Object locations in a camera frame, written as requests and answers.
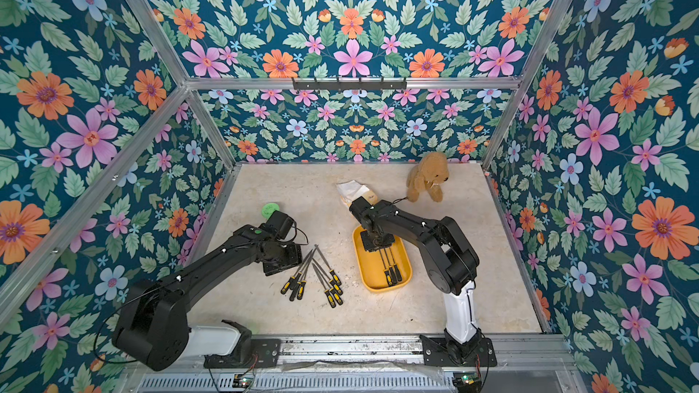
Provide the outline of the file tool one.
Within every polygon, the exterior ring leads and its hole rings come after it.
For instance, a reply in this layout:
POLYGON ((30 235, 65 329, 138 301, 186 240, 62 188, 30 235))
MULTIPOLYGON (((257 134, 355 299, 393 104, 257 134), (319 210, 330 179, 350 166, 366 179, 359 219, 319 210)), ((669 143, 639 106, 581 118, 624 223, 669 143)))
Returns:
POLYGON ((400 272, 397 260, 396 260, 394 254, 393 254, 393 251, 391 249, 389 249, 388 255, 390 256, 391 270, 392 270, 393 275, 394 275, 393 281, 396 284, 402 283, 402 273, 400 272))

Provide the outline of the yellow plastic storage box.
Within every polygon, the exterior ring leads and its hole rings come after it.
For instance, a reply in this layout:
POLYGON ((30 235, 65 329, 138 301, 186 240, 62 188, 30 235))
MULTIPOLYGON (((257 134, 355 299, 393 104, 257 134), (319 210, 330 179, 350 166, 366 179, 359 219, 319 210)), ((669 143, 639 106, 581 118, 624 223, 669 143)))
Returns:
POLYGON ((412 266, 403 241, 396 238, 389 247, 368 250, 370 238, 356 227, 352 241, 364 287, 372 293, 385 293, 405 287, 412 278, 412 266))

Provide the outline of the file tool two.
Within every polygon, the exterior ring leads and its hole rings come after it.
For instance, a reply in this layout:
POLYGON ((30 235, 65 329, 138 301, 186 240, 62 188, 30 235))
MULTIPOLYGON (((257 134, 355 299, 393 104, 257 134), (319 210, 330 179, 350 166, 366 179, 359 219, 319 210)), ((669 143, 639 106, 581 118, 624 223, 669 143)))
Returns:
POLYGON ((389 249, 382 249, 383 251, 383 256, 385 256, 386 263, 387 263, 387 271, 390 277, 390 287, 394 287, 398 284, 398 275, 396 274, 394 263, 391 260, 390 256, 390 251, 389 249))

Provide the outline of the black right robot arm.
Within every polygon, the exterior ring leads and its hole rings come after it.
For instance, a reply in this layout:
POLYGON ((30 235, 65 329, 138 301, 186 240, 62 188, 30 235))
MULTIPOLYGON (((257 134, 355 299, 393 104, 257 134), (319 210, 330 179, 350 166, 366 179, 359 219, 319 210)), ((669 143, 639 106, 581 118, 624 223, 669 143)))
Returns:
POLYGON ((446 340, 462 347, 475 344, 481 333, 473 296, 480 258, 457 222, 421 218, 386 200, 371 204, 357 198, 349 211, 366 234, 366 251, 387 249, 398 240, 418 247, 431 282, 444 294, 446 340))

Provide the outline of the file tool five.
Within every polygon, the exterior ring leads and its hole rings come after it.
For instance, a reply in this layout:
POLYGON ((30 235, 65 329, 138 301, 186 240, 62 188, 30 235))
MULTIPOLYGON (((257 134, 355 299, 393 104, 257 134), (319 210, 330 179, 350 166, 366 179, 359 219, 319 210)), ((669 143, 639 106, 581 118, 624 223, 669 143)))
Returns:
POLYGON ((308 259, 306 260, 305 265, 304 265, 304 269, 301 273, 300 281, 299 281, 299 284, 297 287, 296 299, 298 299, 298 300, 302 300, 302 298, 304 296, 305 287, 307 285, 307 274, 309 272, 309 269, 311 268, 312 260, 313 260, 313 254, 310 254, 308 259))

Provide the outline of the file tool four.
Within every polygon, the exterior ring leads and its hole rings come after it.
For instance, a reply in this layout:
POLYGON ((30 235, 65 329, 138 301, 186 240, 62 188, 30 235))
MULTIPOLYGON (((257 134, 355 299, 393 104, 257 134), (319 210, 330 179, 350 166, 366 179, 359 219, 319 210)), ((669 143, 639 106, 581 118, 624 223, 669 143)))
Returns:
MULTIPOLYGON (((313 249, 313 251, 311 251, 311 253, 309 253, 309 255, 313 254, 313 256, 314 256, 315 251, 316 251, 316 249, 313 249)), ((304 269, 304 265, 305 265, 306 260, 308 259, 309 255, 306 256, 306 258, 304 258, 304 260, 301 262, 300 266, 297 268, 296 272, 289 278, 289 280, 283 285, 283 287, 280 290, 280 294, 289 295, 289 300, 291 302, 297 300, 296 299, 297 287, 298 287, 298 284, 300 281, 301 273, 304 269)))

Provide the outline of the file tool three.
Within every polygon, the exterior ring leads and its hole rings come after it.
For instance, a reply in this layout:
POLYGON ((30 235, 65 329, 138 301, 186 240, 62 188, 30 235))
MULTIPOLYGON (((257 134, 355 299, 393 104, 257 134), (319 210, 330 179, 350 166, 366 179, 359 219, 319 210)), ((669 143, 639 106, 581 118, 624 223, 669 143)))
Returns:
POLYGON ((385 256, 385 250, 380 249, 379 254, 380 254, 380 259, 382 260, 382 267, 383 267, 384 276, 386 278, 387 286, 392 287, 393 286, 393 279, 391 276, 391 266, 390 266, 389 261, 387 260, 387 258, 385 256))

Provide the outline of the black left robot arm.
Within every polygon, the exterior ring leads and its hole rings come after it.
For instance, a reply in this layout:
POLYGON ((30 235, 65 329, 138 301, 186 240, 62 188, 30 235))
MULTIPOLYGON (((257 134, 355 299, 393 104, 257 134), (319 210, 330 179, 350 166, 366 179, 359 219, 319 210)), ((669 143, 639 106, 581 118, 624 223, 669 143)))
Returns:
POLYGON ((185 269, 131 285, 120 308, 112 345, 154 371, 182 358, 222 356, 243 365, 252 357, 251 332, 224 320, 220 326, 191 326, 187 313, 232 274, 253 263, 267 276, 300 265, 301 246, 289 231, 297 224, 274 211, 258 227, 245 225, 219 247, 185 269))

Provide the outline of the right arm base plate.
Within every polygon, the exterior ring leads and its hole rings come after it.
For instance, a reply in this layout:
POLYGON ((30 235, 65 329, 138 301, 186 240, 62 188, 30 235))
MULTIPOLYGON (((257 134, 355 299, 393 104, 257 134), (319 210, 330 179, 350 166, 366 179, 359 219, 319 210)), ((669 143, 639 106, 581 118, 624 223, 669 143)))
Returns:
POLYGON ((419 338, 426 366, 494 368, 498 365, 493 342, 480 332, 465 343, 458 343, 448 335, 419 338))

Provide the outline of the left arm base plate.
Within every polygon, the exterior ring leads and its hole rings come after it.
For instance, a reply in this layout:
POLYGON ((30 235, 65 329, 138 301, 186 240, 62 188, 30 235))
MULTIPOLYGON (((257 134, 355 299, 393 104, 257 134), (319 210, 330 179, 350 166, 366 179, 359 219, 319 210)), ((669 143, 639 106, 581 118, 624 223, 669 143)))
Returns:
POLYGON ((246 338, 227 355, 205 356, 206 369, 274 368, 280 357, 281 340, 276 338, 246 338))

